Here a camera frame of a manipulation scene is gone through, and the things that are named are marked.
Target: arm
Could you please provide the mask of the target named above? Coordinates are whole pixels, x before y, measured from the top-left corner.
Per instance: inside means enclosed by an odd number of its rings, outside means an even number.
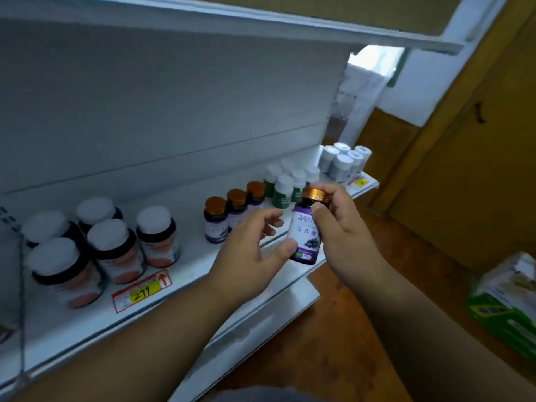
[[[147,315],[39,378],[14,401],[167,401],[231,314],[266,289],[294,253],[285,240],[262,259],[259,240],[283,225],[281,210],[249,215],[221,248],[209,275]]]
[[[415,401],[535,401],[536,388],[453,322],[379,253],[344,188],[312,214],[327,262],[361,302]]]

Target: yellow price label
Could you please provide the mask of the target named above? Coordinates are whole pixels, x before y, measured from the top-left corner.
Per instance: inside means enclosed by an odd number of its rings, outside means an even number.
[[[136,288],[132,292],[130,292],[130,301],[134,303],[141,302],[147,297],[150,297],[151,295],[154,295],[156,292],[159,292],[162,290],[162,287],[160,286],[160,282],[158,281],[151,281],[147,282],[143,286],[140,286],[139,288]]]
[[[363,186],[365,186],[368,181],[364,178],[361,178],[361,179],[358,179],[357,181],[354,182],[357,186],[359,186],[360,188],[362,188]]]

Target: right hand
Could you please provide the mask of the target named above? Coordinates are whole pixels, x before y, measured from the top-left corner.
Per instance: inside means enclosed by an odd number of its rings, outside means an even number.
[[[385,263],[346,189],[334,183],[312,183],[311,187],[331,195],[330,209],[316,202],[311,211],[327,262],[338,276],[347,284],[356,275]]]

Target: wooden floor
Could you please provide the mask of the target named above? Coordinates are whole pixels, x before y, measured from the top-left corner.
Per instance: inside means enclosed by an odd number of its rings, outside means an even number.
[[[385,259],[458,324],[536,383],[536,367],[491,337],[464,308],[471,277],[450,257],[393,220],[358,207]],[[310,276],[320,300],[217,390],[293,386],[327,401],[404,401],[406,391],[365,312],[327,265]]]

